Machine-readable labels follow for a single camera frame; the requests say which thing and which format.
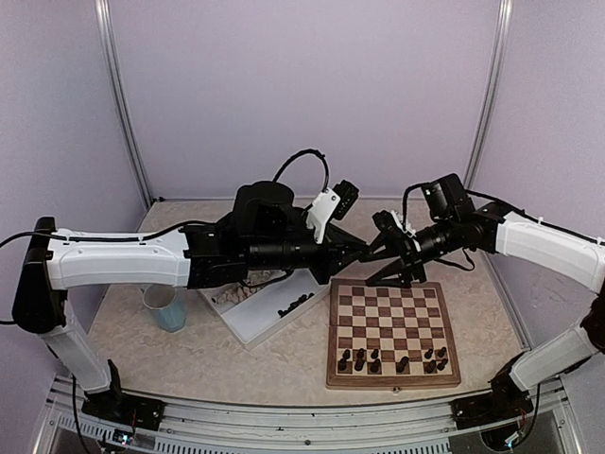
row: chess board frame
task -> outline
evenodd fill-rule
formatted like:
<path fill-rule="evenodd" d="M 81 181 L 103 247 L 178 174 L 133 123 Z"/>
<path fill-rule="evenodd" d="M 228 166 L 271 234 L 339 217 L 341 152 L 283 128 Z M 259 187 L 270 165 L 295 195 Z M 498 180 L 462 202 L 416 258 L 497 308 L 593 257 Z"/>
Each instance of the chess board frame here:
<path fill-rule="evenodd" d="M 425 282 L 425 283 L 414 283 L 412 288 L 432 288 L 435 290 L 436 299 L 439 303 L 440 317 L 443 322 L 443 340 L 447 345 L 448 358 L 448 374 L 440 374 L 439 372 L 433 374 L 422 374 L 413 375 L 410 372 L 406 374 L 396 375 L 381 375 L 372 374 L 368 371 L 368 363 L 364 365 L 365 373 L 353 374 L 348 371 L 353 366 L 353 362 L 350 361 L 347 373 L 340 373 L 337 370 L 337 362 L 339 359 L 338 354 L 338 307 L 339 307 L 339 287 L 340 286 L 351 286 L 351 287 L 363 287 L 366 285 L 363 280 L 358 279 L 333 279 L 332 286 L 330 289 L 330 332 L 328 339 L 328 361 L 327 361 L 327 378 L 326 387 L 331 389 L 359 389 L 359 390 L 385 390 L 400 388 L 405 389 L 436 389 L 436 388 L 453 388 L 461 383 L 460 369 L 458 365 L 458 354 L 456 346 L 454 344 L 454 336 L 452 333 L 452 325 L 450 323 L 449 314 L 447 312 L 447 306 L 445 304 L 445 298 L 443 296 L 443 290 L 441 284 L 438 282 Z M 352 355 L 354 356 L 354 348 L 351 348 Z"/>

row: white box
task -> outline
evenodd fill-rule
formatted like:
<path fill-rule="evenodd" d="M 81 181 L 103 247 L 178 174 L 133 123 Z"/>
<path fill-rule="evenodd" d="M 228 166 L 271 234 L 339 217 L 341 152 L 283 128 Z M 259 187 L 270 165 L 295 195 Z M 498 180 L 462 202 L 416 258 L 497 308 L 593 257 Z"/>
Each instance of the white box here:
<path fill-rule="evenodd" d="M 204 288 L 198 291 L 246 350 L 251 350 L 296 320 L 327 295 L 330 289 L 330 285 L 319 285 L 311 271 L 296 270 L 288 279 L 266 286 L 241 303 L 218 305 L 212 302 L 213 298 L 229 287 Z M 279 316 L 278 310 L 288 309 L 290 303 L 309 293 L 314 295 L 283 318 Z"/>

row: robotic arm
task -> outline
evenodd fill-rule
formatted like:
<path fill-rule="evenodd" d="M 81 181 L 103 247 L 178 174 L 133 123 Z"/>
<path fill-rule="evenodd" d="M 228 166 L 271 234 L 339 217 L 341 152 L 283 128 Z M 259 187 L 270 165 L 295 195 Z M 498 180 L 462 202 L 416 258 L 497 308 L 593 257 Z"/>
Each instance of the robotic arm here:
<path fill-rule="evenodd" d="M 409 288 L 426 280 L 424 263 L 458 249 L 501 253 L 525 259 L 571 277 L 597 294 L 589 314 L 557 338 L 512 359 L 491 381 L 492 391 L 454 401 L 459 428 L 489 424 L 533 409 L 528 390 L 552 376 L 571 372 L 599 352 L 605 353 L 605 247 L 582 236 L 531 218 L 506 202 L 475 209 L 457 175 L 421 186 L 434 224 L 411 230 L 395 213 L 373 216 L 380 231 L 361 261 L 396 257 L 367 280 L 370 286 Z"/>
<path fill-rule="evenodd" d="M 216 223 L 187 221 L 155 234 L 86 234 L 41 218 L 26 253 L 12 316 L 38 334 L 78 379 L 82 410 L 120 424 L 156 429 L 164 404 L 122 393 L 115 365 L 102 358 L 68 301 L 68 289 L 91 284 L 164 284 L 213 288 L 248 271 L 310 269 L 320 284 L 367 251 L 364 241 L 330 221 L 342 219 L 357 189 L 341 182 L 308 207 L 277 182 L 239 188 L 233 211 Z"/>

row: black mounting base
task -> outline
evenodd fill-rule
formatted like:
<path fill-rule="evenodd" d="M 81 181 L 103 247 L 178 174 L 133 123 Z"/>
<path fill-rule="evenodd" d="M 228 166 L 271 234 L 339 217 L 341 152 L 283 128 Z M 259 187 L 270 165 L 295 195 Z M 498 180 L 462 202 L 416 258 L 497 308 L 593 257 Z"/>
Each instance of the black mounting base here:
<path fill-rule="evenodd" d="M 452 402 L 452 412 L 458 429 L 475 428 L 516 418 L 521 416 L 522 411 L 525 413 L 533 411 L 530 399 L 520 398 L 505 409 L 495 405 L 493 393 L 463 397 Z"/>
<path fill-rule="evenodd" d="M 164 415 L 164 407 L 165 403 L 161 400 L 123 393 L 121 402 L 113 408 L 98 406 L 94 400 L 86 400 L 82 412 L 131 428 L 157 431 Z"/>

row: white container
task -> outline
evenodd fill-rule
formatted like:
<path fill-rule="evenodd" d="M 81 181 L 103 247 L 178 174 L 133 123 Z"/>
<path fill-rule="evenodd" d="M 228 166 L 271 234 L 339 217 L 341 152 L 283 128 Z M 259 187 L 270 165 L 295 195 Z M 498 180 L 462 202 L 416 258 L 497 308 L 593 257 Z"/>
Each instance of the white container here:
<path fill-rule="evenodd" d="M 229 286 L 198 292 L 244 348 L 251 350 L 317 304 L 330 286 L 320 286 L 309 270 L 296 270 L 288 279 L 266 286 L 239 304 L 213 303 L 212 299 L 226 288 Z M 287 310 L 290 303 L 309 293 L 314 295 L 283 318 L 279 316 L 278 310 Z"/>

